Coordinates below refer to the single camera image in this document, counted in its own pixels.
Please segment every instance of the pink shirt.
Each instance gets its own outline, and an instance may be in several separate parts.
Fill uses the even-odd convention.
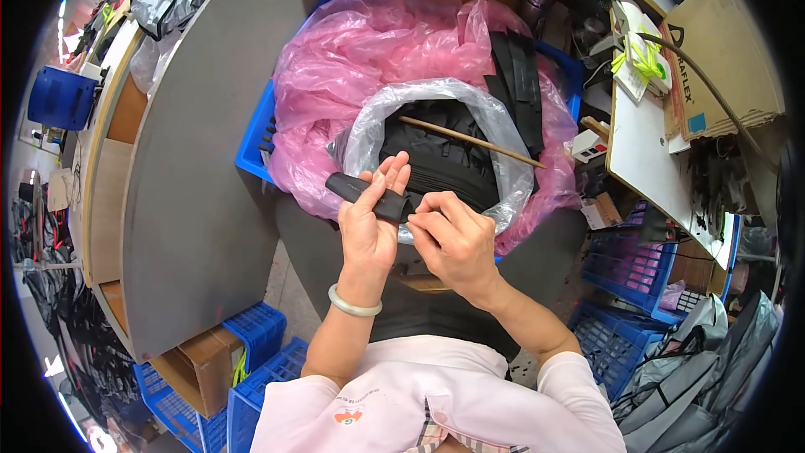
[[[506,370],[492,348],[459,339],[372,343],[341,390],[321,376],[269,383],[251,450],[433,451],[450,434],[484,453],[626,451],[582,356],[550,358],[538,391]]]

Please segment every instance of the woman's left hand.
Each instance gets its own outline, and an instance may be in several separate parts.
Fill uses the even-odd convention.
[[[341,275],[343,277],[347,273],[350,281],[369,279],[384,284],[397,257],[398,225],[378,219],[372,209],[386,189],[398,195],[405,190],[410,178],[408,153],[403,151],[397,156],[387,157],[374,174],[366,171],[358,177],[372,185],[363,191],[355,203],[345,201],[338,210],[344,247],[344,270]]]

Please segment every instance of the blue machine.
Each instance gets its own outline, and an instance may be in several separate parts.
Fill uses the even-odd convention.
[[[54,128],[79,131],[93,110],[95,79],[46,65],[39,70],[28,99],[28,119]]]

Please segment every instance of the white plastic bag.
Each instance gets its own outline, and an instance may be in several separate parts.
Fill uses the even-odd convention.
[[[154,68],[154,73],[151,76],[151,87],[148,88],[146,91],[146,96],[148,100],[151,99],[151,95],[153,95],[154,84],[156,80],[162,76],[162,73],[165,72],[165,65],[167,65],[167,59],[171,57],[173,50],[176,48],[176,44],[179,42],[179,39],[182,37],[182,33],[178,30],[174,30],[170,32],[168,35],[162,38],[161,41],[156,42],[156,45],[159,49],[159,60],[156,63],[156,67]]]
[[[147,93],[154,83],[154,69],[159,61],[159,47],[154,39],[146,36],[143,44],[137,49],[129,62],[131,78],[135,86],[143,93]]]
[[[366,170],[375,171],[386,136],[386,118],[403,104],[429,99],[456,99],[463,102],[489,142],[528,157],[526,145],[499,100],[458,79],[436,78],[390,84],[369,99],[358,114],[352,129],[344,131],[348,133],[348,139],[343,151],[341,171],[353,177]],[[495,220],[497,235],[526,206],[534,189],[534,170],[512,157],[494,151],[490,153],[501,201],[484,211],[483,215]],[[414,237],[404,224],[399,227],[398,241],[402,244],[414,244]]]

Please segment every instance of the embroidered logo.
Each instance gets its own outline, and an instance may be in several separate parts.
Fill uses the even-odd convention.
[[[344,411],[344,413],[336,413],[333,418],[336,418],[336,422],[340,423],[341,425],[352,425],[360,420],[361,416],[363,416],[363,413],[356,408],[354,411],[347,409]]]

